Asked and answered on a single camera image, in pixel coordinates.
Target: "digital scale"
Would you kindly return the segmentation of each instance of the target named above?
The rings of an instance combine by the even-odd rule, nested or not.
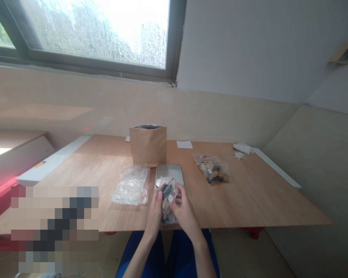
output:
[[[156,170],[156,188],[160,186],[161,177],[171,177],[184,186],[182,167],[179,164],[159,164]]]

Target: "pixelated area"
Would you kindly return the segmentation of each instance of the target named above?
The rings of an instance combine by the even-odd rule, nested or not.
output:
[[[98,187],[12,187],[12,267],[20,273],[98,269]]]

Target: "beige tile wall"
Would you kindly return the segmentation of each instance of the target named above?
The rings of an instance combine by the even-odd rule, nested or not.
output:
[[[168,139],[263,147],[297,104],[0,67],[0,129],[46,130],[60,148],[80,135],[127,136],[140,124],[167,126]]]
[[[335,222],[267,229],[294,274],[348,277],[348,115],[302,107],[263,151]]]

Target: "blue pants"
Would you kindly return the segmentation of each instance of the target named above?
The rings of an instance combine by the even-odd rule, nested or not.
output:
[[[123,277],[128,265],[143,237],[143,231],[132,232],[128,244],[126,245],[116,278]],[[212,236],[208,229],[203,229],[202,233],[209,246],[210,256],[213,261],[215,273],[220,278],[220,271],[212,242]],[[142,278],[181,278],[197,277],[196,262],[192,242],[182,230],[174,230],[173,238],[167,262],[165,264],[164,245],[162,243],[161,231],[152,246],[148,255],[146,265],[143,270]]]

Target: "clear plastic bag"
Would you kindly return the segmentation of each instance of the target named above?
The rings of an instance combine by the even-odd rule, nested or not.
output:
[[[213,154],[194,153],[194,154],[191,154],[191,156],[193,157],[194,160],[196,160],[198,158],[204,158],[204,157],[207,157],[207,156],[213,156]]]
[[[199,167],[208,183],[230,182],[231,180],[229,166],[226,161],[215,163],[205,163],[203,161]]]
[[[214,154],[196,158],[194,161],[196,162],[196,165],[198,165],[198,166],[200,166],[202,164],[221,162],[220,158]]]
[[[178,187],[174,178],[161,177],[159,190],[162,191],[161,222],[163,224],[178,223],[173,212],[173,205],[178,194]]]
[[[148,201],[150,168],[131,165],[124,168],[120,180],[111,197],[112,203],[122,205],[144,205]]]

